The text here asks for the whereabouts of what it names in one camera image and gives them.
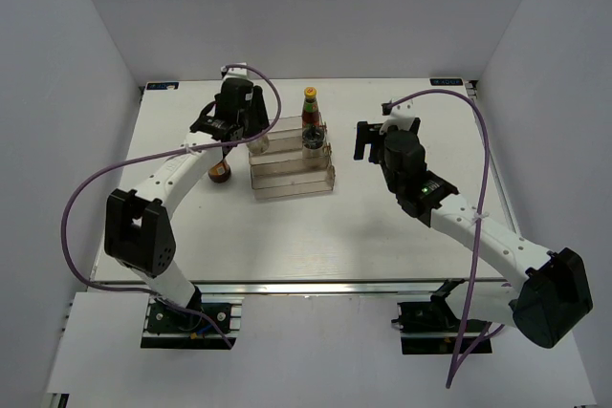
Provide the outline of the white-lid red-label jar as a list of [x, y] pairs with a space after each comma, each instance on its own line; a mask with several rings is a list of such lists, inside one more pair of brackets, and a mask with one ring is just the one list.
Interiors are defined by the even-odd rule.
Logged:
[[302, 158], [314, 161], [324, 157], [326, 131], [321, 126], [309, 125], [302, 131]]

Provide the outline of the green-label hot sauce bottle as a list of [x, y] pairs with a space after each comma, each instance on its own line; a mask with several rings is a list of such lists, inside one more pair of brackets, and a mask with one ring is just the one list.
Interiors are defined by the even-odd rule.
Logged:
[[320, 112], [317, 102], [317, 89], [312, 86], [307, 87], [304, 89], [303, 95], [301, 123], [302, 129], [305, 130], [311, 126], [320, 125]]

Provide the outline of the red-lid chili sauce jar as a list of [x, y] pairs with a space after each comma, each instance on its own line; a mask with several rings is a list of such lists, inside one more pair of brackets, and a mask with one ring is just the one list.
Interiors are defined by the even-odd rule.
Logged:
[[212, 166], [208, 171], [208, 178], [213, 183], [225, 183], [230, 179], [230, 177], [231, 168], [226, 157]]

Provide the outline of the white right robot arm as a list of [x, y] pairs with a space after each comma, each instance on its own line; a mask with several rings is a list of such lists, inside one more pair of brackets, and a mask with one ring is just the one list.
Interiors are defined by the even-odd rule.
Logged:
[[408, 216], [476, 248], [479, 259], [505, 282], [477, 285], [449, 279], [428, 301], [402, 304], [397, 324], [408, 333], [454, 333], [467, 317], [469, 296], [471, 320], [515, 327], [537, 346], [553, 348], [593, 309], [583, 260], [568, 247], [553, 252], [478, 214], [453, 184], [427, 168], [419, 126], [417, 119], [407, 129], [359, 122], [355, 160], [379, 165], [388, 190]]

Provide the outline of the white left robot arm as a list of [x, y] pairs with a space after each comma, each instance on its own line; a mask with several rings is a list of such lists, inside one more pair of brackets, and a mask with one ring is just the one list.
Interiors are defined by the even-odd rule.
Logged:
[[246, 78], [223, 79], [220, 92], [190, 125], [184, 142], [136, 187], [107, 199], [103, 249], [172, 303], [169, 319], [180, 330], [202, 319], [200, 293], [173, 261], [171, 218], [189, 191], [240, 141], [269, 127], [262, 88]]

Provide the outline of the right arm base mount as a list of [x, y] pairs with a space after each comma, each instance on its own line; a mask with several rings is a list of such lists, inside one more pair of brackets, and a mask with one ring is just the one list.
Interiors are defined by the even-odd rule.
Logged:
[[466, 284], [464, 279], [447, 279], [394, 285], [398, 312], [391, 327], [400, 334], [402, 355], [452, 355], [463, 301], [459, 312], [452, 312], [445, 300], [453, 289]]

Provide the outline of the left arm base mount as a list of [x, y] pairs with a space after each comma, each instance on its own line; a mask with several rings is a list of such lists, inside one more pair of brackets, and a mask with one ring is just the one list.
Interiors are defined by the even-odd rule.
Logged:
[[142, 326], [141, 348], [228, 351], [241, 328], [242, 300], [204, 295], [201, 312], [209, 320], [150, 299]]

